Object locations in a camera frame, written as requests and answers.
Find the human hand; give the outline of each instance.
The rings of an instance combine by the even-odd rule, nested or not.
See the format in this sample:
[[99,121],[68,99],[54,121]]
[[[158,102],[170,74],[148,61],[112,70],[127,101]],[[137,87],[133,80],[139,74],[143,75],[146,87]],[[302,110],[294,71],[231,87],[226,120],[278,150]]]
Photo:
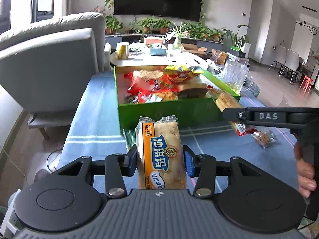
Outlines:
[[306,163],[302,159],[302,149],[297,142],[294,146],[294,154],[297,161],[297,172],[298,172],[298,184],[299,192],[302,196],[309,198],[310,193],[317,188],[317,183],[314,180],[315,169],[314,167]]

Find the screw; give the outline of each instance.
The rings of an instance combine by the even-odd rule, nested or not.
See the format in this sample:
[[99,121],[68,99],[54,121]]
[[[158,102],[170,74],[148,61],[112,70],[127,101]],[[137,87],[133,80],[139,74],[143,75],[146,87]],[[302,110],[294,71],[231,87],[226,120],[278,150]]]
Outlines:
[[111,196],[121,196],[124,194],[124,190],[122,188],[112,188],[108,191]]
[[196,191],[196,194],[198,196],[202,196],[202,197],[206,197],[212,194],[212,191],[210,189],[207,188],[200,188]]

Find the das logo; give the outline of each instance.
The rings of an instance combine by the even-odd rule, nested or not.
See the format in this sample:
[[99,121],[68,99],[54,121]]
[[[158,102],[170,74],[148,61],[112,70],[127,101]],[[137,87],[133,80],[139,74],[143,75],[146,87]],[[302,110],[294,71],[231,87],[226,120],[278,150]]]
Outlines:
[[260,120],[277,120],[278,119],[278,113],[272,113],[269,112],[260,112],[259,113],[259,119]]

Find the glass vase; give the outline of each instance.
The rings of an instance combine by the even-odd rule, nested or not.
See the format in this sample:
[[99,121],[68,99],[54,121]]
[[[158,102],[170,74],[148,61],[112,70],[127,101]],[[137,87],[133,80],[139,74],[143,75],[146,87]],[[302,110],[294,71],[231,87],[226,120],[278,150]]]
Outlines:
[[173,43],[173,49],[181,50],[181,38],[176,37]]

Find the blue gripper pad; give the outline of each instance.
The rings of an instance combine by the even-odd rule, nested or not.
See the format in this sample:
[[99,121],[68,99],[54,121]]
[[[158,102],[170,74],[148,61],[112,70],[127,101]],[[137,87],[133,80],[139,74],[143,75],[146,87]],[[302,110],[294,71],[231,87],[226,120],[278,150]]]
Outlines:
[[186,167],[186,172],[187,175],[191,178],[195,178],[195,166],[194,166],[194,162],[193,162],[193,158],[191,156],[191,154],[184,150],[184,159],[185,159],[185,167]]

